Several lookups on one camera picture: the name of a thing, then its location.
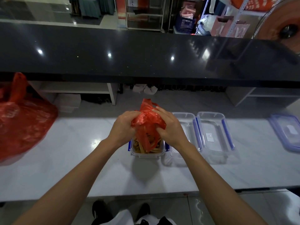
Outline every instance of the clear plastic food container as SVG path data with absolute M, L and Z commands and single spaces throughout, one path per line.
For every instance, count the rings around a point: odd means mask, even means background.
M 174 116 L 179 120 L 182 129 L 189 140 L 198 151 L 201 151 L 203 148 L 201 135 L 200 135 L 200 126 L 201 123 L 199 123 L 192 113 L 184 113 L 184 112 L 174 112 Z M 170 146 L 170 156 L 174 159 L 175 162 L 184 163 L 184 160 L 182 156 L 179 154 L 179 152 Z
M 205 151 L 212 156 L 228 156 L 234 150 L 225 116 L 215 112 L 198 112 L 200 132 Z
M 132 155 L 137 156 L 139 158 L 158 158 L 165 154 L 166 145 L 165 145 L 165 142 L 162 140 L 162 143 L 160 144 L 161 153 L 147 153 L 147 154 L 137 153 L 133 147 L 133 139 L 131 139 L 131 141 L 129 141 L 128 151 L 131 151 Z
M 287 150 L 300 152 L 300 122 L 297 117 L 272 114 L 269 122 Z

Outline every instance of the blue plastic basket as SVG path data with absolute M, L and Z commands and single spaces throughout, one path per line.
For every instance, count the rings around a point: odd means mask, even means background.
M 183 18 L 178 14 L 176 18 L 175 27 L 178 32 L 190 34 L 193 30 L 195 22 L 196 19 L 191 20 L 188 18 Z

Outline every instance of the orange bag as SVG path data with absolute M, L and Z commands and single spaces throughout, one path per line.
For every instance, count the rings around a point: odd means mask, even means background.
M 244 0 L 231 0 L 231 3 L 234 7 L 239 9 L 243 1 Z M 272 0 L 249 0 L 245 10 L 266 12 L 272 8 L 273 4 Z
M 151 102 L 151 99 L 143 99 L 140 108 L 141 114 L 131 122 L 131 126 L 137 129 L 135 137 L 147 152 L 154 149 L 160 139 L 160 135 L 156 131 L 156 128 L 160 127 L 165 129 L 167 126 L 160 115 L 152 111 L 157 110 L 153 105 L 158 106 L 156 103 Z M 150 145 L 147 134 L 154 137 L 154 143 L 152 143 L 152 145 Z
M 26 77 L 15 73 L 11 86 L 0 88 L 0 160 L 31 149 L 46 135 L 57 117 L 47 101 L 25 98 Z

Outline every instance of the glossy black counter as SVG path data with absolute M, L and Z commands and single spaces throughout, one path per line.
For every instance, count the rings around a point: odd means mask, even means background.
M 0 80 L 300 88 L 281 44 L 224 37 L 0 23 Z

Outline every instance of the person's left hand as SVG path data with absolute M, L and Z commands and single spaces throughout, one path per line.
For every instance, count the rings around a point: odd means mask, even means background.
M 114 122 L 107 139 L 118 149 L 128 143 L 136 130 L 131 127 L 131 121 L 140 114 L 139 111 L 126 111 Z

